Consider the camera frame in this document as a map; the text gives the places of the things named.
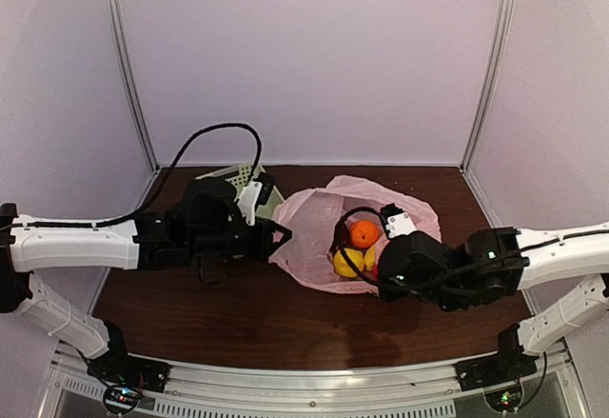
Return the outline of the right aluminium frame post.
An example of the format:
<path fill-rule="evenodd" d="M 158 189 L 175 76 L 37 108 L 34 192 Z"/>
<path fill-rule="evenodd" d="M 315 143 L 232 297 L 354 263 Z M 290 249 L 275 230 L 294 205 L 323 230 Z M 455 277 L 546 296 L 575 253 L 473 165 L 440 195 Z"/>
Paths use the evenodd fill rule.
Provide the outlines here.
<path fill-rule="evenodd" d="M 513 19 L 516 0 L 499 0 L 494 33 L 488 55 L 487 65 L 482 80 L 481 93 L 477 104 L 474 122 L 462 157 L 460 169 L 466 174 L 471 168 L 487 114 L 490 110 L 493 94 L 500 72 L 501 59 L 504 54 L 508 34 Z"/>

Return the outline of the orange fruit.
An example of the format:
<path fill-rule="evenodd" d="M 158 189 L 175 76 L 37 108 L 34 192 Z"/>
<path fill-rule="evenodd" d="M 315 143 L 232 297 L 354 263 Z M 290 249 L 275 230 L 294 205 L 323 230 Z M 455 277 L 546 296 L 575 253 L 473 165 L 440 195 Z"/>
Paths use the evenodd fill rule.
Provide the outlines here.
<path fill-rule="evenodd" d="M 359 220 L 349 228 L 350 243 L 357 249 L 368 249 L 380 238 L 377 225 L 369 220 Z"/>

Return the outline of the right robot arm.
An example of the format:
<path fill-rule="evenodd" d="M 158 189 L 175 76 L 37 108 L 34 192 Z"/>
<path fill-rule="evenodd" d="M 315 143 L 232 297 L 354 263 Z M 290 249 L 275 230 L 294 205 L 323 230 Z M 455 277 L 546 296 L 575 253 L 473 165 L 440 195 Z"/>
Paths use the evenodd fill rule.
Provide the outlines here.
<path fill-rule="evenodd" d="M 488 360 L 494 380 L 509 380 L 524 356 L 542 355 L 560 338 L 608 308 L 608 226 L 534 230 L 499 228 L 473 233 L 457 248 L 415 230 L 389 227 L 377 266 L 385 301 L 407 294 L 450 312 L 492 304 L 535 286 L 567 278 L 580 282 L 543 312 L 499 337 Z"/>

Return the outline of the yellow pear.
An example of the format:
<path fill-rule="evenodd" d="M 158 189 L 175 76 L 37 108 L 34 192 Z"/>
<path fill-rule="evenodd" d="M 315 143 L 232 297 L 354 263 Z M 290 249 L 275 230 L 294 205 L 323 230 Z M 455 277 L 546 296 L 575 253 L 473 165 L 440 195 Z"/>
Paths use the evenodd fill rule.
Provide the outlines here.
<path fill-rule="evenodd" d="M 358 274 L 354 269 L 361 273 L 376 276 L 376 250 L 370 247 L 365 252 L 357 249 L 344 249 L 344 254 L 337 251 L 332 260 L 334 272 L 343 278 L 354 279 Z"/>

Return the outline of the left aluminium frame post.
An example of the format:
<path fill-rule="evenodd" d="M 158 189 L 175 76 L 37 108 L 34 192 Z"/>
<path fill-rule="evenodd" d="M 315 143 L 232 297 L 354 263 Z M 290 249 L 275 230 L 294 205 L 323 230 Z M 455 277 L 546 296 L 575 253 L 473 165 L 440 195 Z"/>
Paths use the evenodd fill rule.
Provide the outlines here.
<path fill-rule="evenodd" d="M 136 135 L 145 156 L 147 168 L 151 173 L 159 170 L 159 164 L 152 146 L 142 102 L 137 88 L 134 70 L 128 50 L 128 40 L 121 11 L 120 0 L 106 0 L 110 31 L 115 47 L 118 68 L 128 102 L 129 112 Z"/>

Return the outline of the left circuit board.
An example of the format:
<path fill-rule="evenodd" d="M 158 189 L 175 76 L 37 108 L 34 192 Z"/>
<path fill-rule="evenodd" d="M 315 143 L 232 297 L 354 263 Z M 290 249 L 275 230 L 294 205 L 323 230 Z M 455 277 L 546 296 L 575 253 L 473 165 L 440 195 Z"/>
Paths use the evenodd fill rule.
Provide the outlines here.
<path fill-rule="evenodd" d="M 135 389 L 121 385 L 108 386 L 102 396 L 102 404 L 105 409 L 115 415 L 124 415 L 134 411 L 143 395 Z"/>

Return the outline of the front aluminium rail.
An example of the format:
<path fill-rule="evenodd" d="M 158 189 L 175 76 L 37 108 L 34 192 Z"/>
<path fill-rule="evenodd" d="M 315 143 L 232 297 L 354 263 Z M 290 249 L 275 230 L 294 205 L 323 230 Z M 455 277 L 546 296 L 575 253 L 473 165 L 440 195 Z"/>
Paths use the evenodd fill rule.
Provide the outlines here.
<path fill-rule="evenodd" d="M 539 392 L 517 413 L 493 410 L 487 397 L 504 383 L 462 389 L 455 366 L 468 358 L 394 368 L 264 370 L 171 362 L 164 392 L 126 417 L 589 417 L 563 343 L 550 348 Z M 59 343 L 34 417 L 111 417 L 104 388 L 76 351 Z"/>

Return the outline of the circuit board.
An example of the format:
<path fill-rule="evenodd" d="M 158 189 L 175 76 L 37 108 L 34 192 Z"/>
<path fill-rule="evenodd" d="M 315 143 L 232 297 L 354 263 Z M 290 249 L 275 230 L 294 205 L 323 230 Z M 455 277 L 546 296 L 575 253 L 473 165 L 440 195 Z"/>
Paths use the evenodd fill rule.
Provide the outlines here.
<path fill-rule="evenodd" d="M 135 389 L 121 385 L 108 386 L 102 396 L 102 404 L 105 409 L 115 415 L 124 415 L 134 411 L 143 395 Z"/>
<path fill-rule="evenodd" d="M 484 392 L 484 400 L 493 411 L 507 414 L 517 410 L 522 403 L 523 388 L 512 385 L 505 388 L 494 388 Z"/>

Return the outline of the pink plastic bag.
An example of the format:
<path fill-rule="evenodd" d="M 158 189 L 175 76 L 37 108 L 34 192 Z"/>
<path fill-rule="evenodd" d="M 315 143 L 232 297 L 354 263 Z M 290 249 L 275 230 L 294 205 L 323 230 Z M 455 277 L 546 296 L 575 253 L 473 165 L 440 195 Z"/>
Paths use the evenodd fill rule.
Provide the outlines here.
<path fill-rule="evenodd" d="M 273 220 L 292 231 L 292 238 L 270 257 L 301 286 L 334 294 L 376 294 L 361 280 L 348 280 L 334 272 L 328 253 L 334 228 L 349 209 L 380 210 L 394 204 L 406 212 L 415 227 L 440 241 L 438 215 L 426 202 L 360 177 L 339 175 L 323 188 L 304 189 L 289 196 L 274 210 Z"/>

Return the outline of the aluminium frame post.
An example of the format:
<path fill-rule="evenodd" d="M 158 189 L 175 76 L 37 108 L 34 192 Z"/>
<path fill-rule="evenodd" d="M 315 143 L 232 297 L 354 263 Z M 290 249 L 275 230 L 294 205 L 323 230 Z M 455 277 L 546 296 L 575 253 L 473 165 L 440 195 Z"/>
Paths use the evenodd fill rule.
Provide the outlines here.
<path fill-rule="evenodd" d="M 460 169 L 466 174 L 471 168 L 487 114 L 490 110 L 493 94 L 500 72 L 501 59 L 504 54 L 508 34 L 513 19 L 516 0 L 499 0 L 494 33 L 488 55 L 487 65 L 482 80 L 481 93 L 477 104 L 474 122 L 462 157 Z"/>
<path fill-rule="evenodd" d="M 159 170 L 159 164 L 152 146 L 142 102 L 137 88 L 134 70 L 128 50 L 128 40 L 121 11 L 120 0 L 106 0 L 110 31 L 115 47 L 118 68 L 128 102 L 129 112 L 136 135 L 145 156 L 147 168 L 151 173 Z"/>

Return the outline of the right circuit board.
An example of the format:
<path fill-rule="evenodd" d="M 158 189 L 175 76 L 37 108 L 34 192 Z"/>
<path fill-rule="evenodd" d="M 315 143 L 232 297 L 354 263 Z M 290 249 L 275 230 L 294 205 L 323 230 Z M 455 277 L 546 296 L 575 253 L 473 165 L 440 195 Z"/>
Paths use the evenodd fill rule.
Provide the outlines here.
<path fill-rule="evenodd" d="M 505 388 L 494 388 L 484 392 L 484 400 L 493 411 L 507 414 L 517 410 L 522 403 L 523 388 L 512 385 Z"/>

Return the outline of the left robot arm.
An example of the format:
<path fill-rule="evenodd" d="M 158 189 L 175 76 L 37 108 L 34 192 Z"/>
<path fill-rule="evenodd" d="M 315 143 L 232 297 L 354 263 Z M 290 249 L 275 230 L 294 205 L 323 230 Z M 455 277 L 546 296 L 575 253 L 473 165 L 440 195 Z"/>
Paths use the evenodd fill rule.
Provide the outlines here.
<path fill-rule="evenodd" d="M 204 258 L 267 261 L 292 237 L 257 215 L 274 188 L 267 174 L 236 189 L 218 177 L 190 181 L 181 201 L 163 213 L 139 211 L 124 221 L 63 221 L 18 215 L 1 207 L 1 310 L 26 314 L 49 335 L 77 348 L 93 373 L 117 384 L 142 372 L 122 331 L 74 307 L 50 289 L 38 269 L 101 267 L 154 271 Z"/>

